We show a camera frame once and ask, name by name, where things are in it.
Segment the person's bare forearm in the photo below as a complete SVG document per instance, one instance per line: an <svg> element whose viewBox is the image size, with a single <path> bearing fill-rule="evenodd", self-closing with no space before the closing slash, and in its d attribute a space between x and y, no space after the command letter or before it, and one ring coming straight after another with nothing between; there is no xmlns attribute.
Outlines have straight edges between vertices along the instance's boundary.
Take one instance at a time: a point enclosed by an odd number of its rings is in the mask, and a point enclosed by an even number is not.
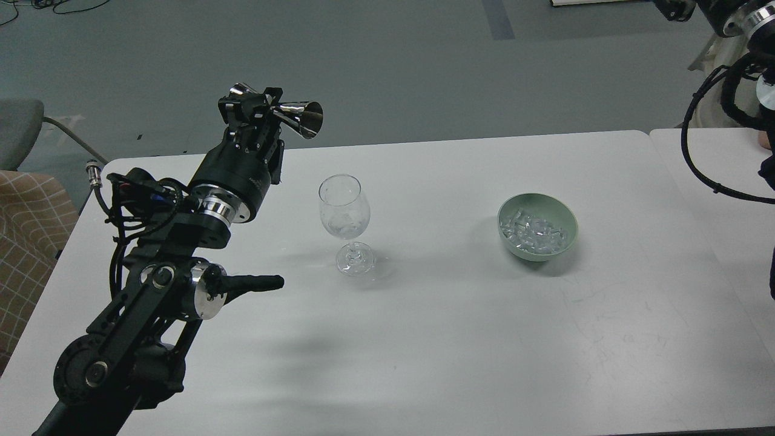
<svg viewBox="0 0 775 436"><path fill-rule="evenodd" d="M767 151L772 151L770 144L770 136L766 131L759 131L757 135L757 141L760 147Z"/></svg>

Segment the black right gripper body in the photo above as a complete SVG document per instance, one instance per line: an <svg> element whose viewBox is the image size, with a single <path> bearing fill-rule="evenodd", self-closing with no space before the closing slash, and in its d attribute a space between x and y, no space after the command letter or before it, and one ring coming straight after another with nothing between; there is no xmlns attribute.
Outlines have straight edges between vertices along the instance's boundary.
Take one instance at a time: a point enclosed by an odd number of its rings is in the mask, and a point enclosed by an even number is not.
<svg viewBox="0 0 775 436"><path fill-rule="evenodd" d="M718 36L749 36L755 25L748 16L763 7L763 1L697 1L696 6Z"/></svg>

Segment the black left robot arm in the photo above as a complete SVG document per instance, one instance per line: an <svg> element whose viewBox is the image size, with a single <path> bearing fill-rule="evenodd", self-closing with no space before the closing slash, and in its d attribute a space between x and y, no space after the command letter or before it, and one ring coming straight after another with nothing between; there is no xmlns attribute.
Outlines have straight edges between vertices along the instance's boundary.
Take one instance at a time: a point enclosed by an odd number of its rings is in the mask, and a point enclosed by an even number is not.
<svg viewBox="0 0 775 436"><path fill-rule="evenodd" d="M305 139L323 121L318 102L281 102L282 89L235 84L219 99L219 145L182 182L133 168L109 174L111 205L91 185L118 234L109 265L111 301L56 362L58 402L37 435L116 435L137 409L185 388L185 358L203 321L249 292L281 289L282 276L229 276L196 257L219 250L230 227L256 218L269 186L282 179L286 125Z"/></svg>

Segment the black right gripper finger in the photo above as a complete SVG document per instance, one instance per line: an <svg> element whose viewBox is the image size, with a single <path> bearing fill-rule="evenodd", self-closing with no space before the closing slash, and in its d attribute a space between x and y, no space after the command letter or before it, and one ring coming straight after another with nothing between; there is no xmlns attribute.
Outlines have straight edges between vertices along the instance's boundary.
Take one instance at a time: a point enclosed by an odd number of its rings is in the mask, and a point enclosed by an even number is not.
<svg viewBox="0 0 775 436"><path fill-rule="evenodd" d="M693 0L653 0L653 5L670 22L687 22L694 14L696 1Z"/></svg>

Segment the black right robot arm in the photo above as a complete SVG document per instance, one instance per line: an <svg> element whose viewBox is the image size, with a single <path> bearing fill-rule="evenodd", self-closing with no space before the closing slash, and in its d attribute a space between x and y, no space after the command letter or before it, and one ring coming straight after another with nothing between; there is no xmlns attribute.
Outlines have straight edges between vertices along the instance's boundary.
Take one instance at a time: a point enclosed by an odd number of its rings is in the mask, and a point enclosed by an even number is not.
<svg viewBox="0 0 775 436"><path fill-rule="evenodd" d="M731 65L721 65L709 72L692 99L680 127L681 153L697 180L721 194L747 202L772 205L770 197L754 196L732 190L707 177L690 157L688 124L694 117L700 102L715 85L721 86L719 106L725 115L739 126L763 132L773 144L773 2L772 1L655 1L662 16L672 22L686 22L700 8L716 36L731 38L741 36L747 53ZM738 88L742 81L755 82L758 112L752 115L736 104Z"/></svg>

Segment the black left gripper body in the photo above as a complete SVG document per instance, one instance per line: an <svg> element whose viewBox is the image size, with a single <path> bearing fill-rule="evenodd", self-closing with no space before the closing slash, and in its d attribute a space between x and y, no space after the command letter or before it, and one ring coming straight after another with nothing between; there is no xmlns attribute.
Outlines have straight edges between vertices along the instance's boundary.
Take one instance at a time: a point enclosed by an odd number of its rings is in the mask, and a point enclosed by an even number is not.
<svg viewBox="0 0 775 436"><path fill-rule="evenodd" d="M241 202L235 221L255 219L269 186L279 184L283 141L279 124L226 127L221 142L207 152L189 182L192 194L205 185L229 191Z"/></svg>

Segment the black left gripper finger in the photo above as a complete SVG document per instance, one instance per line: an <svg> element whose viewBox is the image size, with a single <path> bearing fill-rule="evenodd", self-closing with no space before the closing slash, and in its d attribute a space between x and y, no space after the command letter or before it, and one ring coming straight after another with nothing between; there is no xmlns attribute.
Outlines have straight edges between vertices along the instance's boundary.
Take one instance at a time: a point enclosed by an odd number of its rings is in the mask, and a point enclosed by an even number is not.
<svg viewBox="0 0 775 436"><path fill-rule="evenodd" d="M225 128L226 136L230 142L233 142L235 146L243 146L245 140L249 140L249 136L252 132L255 132L253 127L247 127L241 124L241 100L244 96L254 94L252 92L243 92L243 94L227 94L218 101L218 108L224 124L227 124Z"/></svg>
<svg viewBox="0 0 775 436"><path fill-rule="evenodd" d="M252 114L252 124L254 125L254 135L251 138L252 152L276 152L285 148L285 141L280 138L282 127L280 119L274 114L274 107L279 105L282 97L282 88L264 88L263 91L251 89L251 92L257 94L259 102Z"/></svg>

